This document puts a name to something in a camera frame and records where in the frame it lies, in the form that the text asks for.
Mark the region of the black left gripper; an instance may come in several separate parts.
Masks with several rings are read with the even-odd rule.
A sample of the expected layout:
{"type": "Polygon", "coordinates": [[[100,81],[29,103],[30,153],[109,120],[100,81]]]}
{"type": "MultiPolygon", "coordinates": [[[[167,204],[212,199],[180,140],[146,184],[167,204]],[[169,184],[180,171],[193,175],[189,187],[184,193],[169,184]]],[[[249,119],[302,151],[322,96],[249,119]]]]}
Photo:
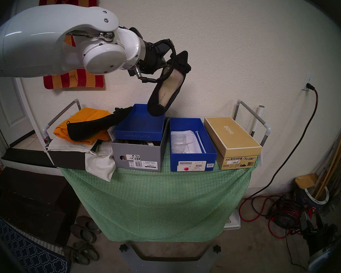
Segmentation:
{"type": "Polygon", "coordinates": [[[145,56],[140,57],[137,63],[137,68],[140,74],[154,74],[161,68],[171,67],[174,56],[174,44],[171,40],[160,40],[156,43],[146,42],[145,44],[145,56]],[[169,51],[171,53],[171,59],[165,61],[165,54],[169,51]]]}

